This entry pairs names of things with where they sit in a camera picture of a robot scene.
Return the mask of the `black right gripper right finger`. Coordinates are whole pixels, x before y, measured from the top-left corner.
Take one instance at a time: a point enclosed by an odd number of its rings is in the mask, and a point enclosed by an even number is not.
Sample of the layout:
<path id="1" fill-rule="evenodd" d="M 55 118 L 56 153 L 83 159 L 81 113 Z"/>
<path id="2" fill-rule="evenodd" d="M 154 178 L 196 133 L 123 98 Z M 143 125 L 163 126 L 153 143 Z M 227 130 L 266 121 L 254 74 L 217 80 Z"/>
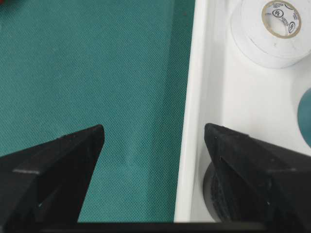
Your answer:
<path id="1" fill-rule="evenodd" d="M 205 144 L 240 222 L 268 223 L 278 232 L 311 230 L 311 158 L 232 129 L 208 123 Z"/>

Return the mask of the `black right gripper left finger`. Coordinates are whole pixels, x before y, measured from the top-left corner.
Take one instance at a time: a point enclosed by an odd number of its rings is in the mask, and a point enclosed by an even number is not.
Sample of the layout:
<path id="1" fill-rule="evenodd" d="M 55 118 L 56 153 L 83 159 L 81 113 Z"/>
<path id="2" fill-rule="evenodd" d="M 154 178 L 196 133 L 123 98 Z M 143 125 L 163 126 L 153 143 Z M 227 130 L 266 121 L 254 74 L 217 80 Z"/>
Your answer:
<path id="1" fill-rule="evenodd" d="M 76 224 L 104 146 L 93 127 L 0 158 L 0 230 Z"/>

